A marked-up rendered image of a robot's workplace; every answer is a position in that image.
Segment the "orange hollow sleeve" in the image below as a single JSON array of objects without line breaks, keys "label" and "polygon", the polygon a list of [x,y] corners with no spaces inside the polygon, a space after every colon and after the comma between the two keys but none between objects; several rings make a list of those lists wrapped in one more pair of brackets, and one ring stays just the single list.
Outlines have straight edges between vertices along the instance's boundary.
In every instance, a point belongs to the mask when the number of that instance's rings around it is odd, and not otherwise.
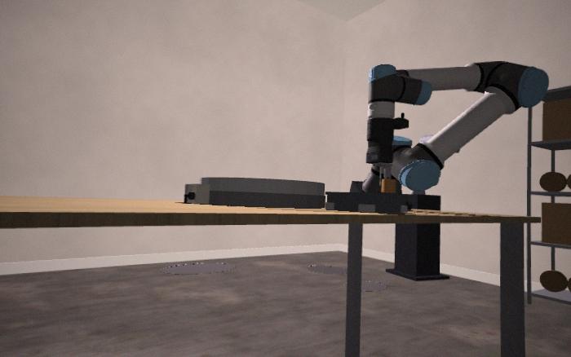
[{"label": "orange hollow sleeve", "polygon": [[382,179],[382,192],[396,193],[396,180]]}]

